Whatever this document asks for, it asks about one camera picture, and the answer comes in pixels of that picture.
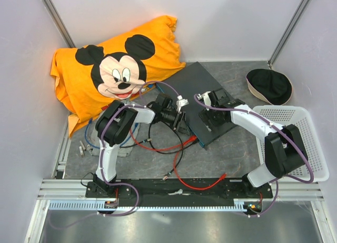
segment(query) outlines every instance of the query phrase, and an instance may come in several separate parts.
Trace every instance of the white plastic basket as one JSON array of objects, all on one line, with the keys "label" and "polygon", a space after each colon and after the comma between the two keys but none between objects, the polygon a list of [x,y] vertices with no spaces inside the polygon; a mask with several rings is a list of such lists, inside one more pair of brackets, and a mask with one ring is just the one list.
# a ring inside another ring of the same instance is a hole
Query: white plastic basket
[{"label": "white plastic basket", "polygon": [[[253,110],[272,122],[281,125],[294,124],[300,130],[304,147],[308,155],[309,164],[314,172],[314,181],[326,181],[329,178],[328,167],[325,162],[323,151],[318,140],[314,125],[309,112],[296,106],[256,106]],[[264,162],[264,140],[256,139],[259,151],[260,163]],[[309,180],[309,171],[302,166],[290,173],[303,180]],[[284,177],[282,181],[295,181],[290,177]]]}]

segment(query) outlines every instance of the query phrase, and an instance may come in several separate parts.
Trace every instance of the connector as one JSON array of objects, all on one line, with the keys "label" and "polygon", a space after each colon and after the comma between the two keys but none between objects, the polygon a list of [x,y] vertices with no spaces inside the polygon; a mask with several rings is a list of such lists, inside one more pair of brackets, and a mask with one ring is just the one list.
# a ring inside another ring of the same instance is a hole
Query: connector
[{"label": "connector", "polygon": [[226,178],[226,176],[227,176],[227,174],[226,173],[224,173],[220,178],[219,178],[219,180],[220,181],[222,181],[223,179],[225,179]]},{"label": "connector", "polygon": [[170,173],[170,172],[168,172],[166,175],[164,175],[164,177],[163,177],[163,181],[166,181],[170,175],[171,175],[171,173]]},{"label": "connector", "polygon": [[150,142],[151,140],[152,140],[151,138],[149,138],[149,139],[145,139],[145,140],[141,141],[140,143],[146,143],[146,142]]},{"label": "connector", "polygon": [[187,141],[184,142],[184,145],[193,142],[194,144],[198,142],[198,138],[195,135],[192,135]]},{"label": "connector", "polygon": [[184,99],[182,96],[177,96],[177,112],[179,113],[181,110],[181,107],[188,105],[189,101],[187,99]]}]

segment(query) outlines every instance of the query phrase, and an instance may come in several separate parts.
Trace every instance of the white wall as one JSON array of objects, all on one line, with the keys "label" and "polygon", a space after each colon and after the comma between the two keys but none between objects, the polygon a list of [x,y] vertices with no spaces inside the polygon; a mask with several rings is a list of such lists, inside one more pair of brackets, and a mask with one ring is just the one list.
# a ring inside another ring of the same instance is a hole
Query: white wall
[{"label": "white wall", "polygon": [[330,171],[320,183],[337,226],[337,0],[311,0],[273,65],[294,85],[290,104],[306,108],[314,121]]},{"label": "white wall", "polygon": [[97,44],[159,15],[178,18],[186,61],[267,60],[300,0],[52,0],[76,46]]},{"label": "white wall", "polygon": [[0,242],[23,242],[67,111],[49,76],[65,43],[41,0],[0,0]]}]

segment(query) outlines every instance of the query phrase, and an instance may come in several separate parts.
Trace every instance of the orange pillow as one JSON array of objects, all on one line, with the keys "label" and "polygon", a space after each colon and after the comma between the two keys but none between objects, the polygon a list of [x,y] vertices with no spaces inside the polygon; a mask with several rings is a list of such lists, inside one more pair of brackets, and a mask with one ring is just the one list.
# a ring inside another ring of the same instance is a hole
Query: orange pillow
[{"label": "orange pillow", "polygon": [[69,136],[115,99],[135,98],[146,81],[165,80],[183,67],[174,42],[176,18],[161,16],[130,32],[53,57],[56,97],[71,114]]}]

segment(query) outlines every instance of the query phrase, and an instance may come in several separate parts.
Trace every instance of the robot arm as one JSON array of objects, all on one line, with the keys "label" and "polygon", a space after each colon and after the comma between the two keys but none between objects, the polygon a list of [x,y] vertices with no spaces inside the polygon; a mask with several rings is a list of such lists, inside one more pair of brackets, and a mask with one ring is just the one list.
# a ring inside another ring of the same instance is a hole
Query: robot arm
[{"label": "robot arm", "polygon": [[[304,165],[303,159],[296,150],[275,130],[263,120],[257,118],[253,114],[253,110],[239,99],[230,99],[223,89],[206,92],[198,96],[200,101],[205,105],[216,108],[234,108],[243,109],[240,111],[217,111],[204,109],[200,113],[200,117],[210,129],[216,128],[225,122],[232,122],[239,125],[258,139],[263,140],[265,144],[265,163],[255,170],[243,176],[249,188],[258,188],[275,178],[282,178],[291,171]],[[273,123],[278,129],[283,131],[295,144],[299,147],[306,158],[306,151],[299,129],[294,125],[282,126]]]},{"label": "robot arm", "polygon": [[[156,101],[148,104],[147,107],[139,107],[138,104],[133,104],[134,107],[124,109],[117,118],[110,124],[108,130],[104,135],[105,149],[103,154],[104,168],[103,174],[105,179],[112,183],[116,180],[116,161],[120,144],[127,138],[133,123],[154,124],[159,121],[167,123],[173,130],[187,131],[185,124],[185,112],[181,111],[181,107],[188,104],[187,99],[181,96],[177,98],[177,110],[172,107],[172,99],[163,93],[157,96]],[[103,130],[112,116],[124,104],[118,100],[111,103],[109,108],[98,119],[96,123],[96,130],[100,138]],[[102,141],[100,140],[100,148],[103,148]],[[105,184],[102,177],[100,165],[94,175],[94,182],[103,190],[108,191],[109,186]]]},{"label": "robot arm", "polygon": [[[96,129],[98,136],[100,137],[106,123],[115,114],[115,112],[121,108],[124,104],[115,100],[111,106],[105,111],[105,113],[99,118],[96,123]],[[105,141],[107,142],[104,155],[103,155],[103,168],[105,179],[110,182],[116,177],[116,161],[117,154],[121,143],[128,136],[128,132],[133,123],[146,123],[149,124],[155,117],[155,112],[149,108],[127,108],[113,121],[108,131],[105,134]],[[98,166],[96,170],[97,177],[103,181],[101,174],[101,168]]]}]

